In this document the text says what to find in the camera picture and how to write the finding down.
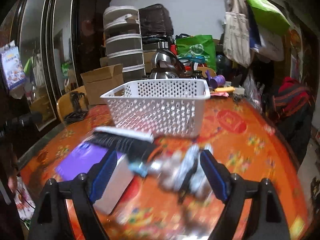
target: perforated basket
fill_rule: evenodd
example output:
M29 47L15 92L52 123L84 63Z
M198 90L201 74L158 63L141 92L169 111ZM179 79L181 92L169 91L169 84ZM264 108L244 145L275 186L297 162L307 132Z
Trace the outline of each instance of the perforated basket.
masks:
M205 80L155 79L131 81L100 97L117 127L191 138L200 133L210 91Z

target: purple object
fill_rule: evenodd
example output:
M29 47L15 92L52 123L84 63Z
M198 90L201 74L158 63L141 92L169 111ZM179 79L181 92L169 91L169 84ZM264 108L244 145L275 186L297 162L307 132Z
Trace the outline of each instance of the purple object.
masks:
M209 73L209 70L207 70L205 74L208 77L210 87L212 87L213 89L216 89L217 87L223 87L226 83L226 79L222 75L218 75L212 78Z
M218 87L223 87L226 84L226 79L222 75L215 76L213 79L217 82Z
M64 181L72 180L82 172L87 173L95 163L102 160L107 151L107 148L88 142L80 143L55 170ZM117 152L118 160L122 155Z

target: chair backrest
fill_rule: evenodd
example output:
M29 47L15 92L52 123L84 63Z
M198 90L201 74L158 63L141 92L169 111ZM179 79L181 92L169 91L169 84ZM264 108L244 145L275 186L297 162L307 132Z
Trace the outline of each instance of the chair backrest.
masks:
M63 118L67 115L73 112L73 107L72 107L72 103L70 100L70 93L71 92L78 92L78 93L84 93L85 95L87 95L84 86L78 87L68 93L66 93L65 95L63 95L62 97L60 97L57 101L57 112L58 112L58 116L61 122L63 122ZM85 103L85 98L81 97L81 99L79 100L81 109L85 109L86 107L86 103Z
M202 71L202 75L203 75L204 77L207 77L207 74L205 73L207 70L209 70L209 73L210 73L211 77L215 77L215 76L217 75L212 68L208 68L208 67L197 67L197 70L201 70L201 71Z

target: orange tablecloth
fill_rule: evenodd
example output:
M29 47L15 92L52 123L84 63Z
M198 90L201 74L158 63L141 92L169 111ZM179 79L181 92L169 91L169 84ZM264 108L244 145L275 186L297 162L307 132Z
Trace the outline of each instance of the orange tablecloth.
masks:
M84 121L69 125L52 139L21 171L29 190L38 195L49 178L60 180L54 168L98 125L110 125L107 106L96 106ZM273 129L246 102L238 105L231 99L210 99L206 102L201 134L194 140L158 138L165 154L176 150L183 153L193 144L210 143L215 158L230 172L244 179L260 181L271 179L279 194L290 228L292 239L300 238L308 227L307 208L296 170L283 144ZM241 239L249 214L251 200L246 200L234 239ZM67 201L70 220L77 239L84 239L79 228L72 201ZM169 239L188 235L197 225L196 234L206 237L214 228L224 207L214 195L206 202L192 196L185 199L184 207L192 222L186 226L182 208L175 193L162 191L157 179L135 176L110 216L98 213L111 240Z

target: green bag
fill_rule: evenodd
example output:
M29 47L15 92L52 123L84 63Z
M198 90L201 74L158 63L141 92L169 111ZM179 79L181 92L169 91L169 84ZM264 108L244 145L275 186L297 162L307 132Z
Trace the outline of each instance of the green bag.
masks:
M216 49L211 35L176 39L178 57L203 56L209 68L216 70Z
M247 0L257 24L280 36L284 35L290 23L282 12L268 0Z

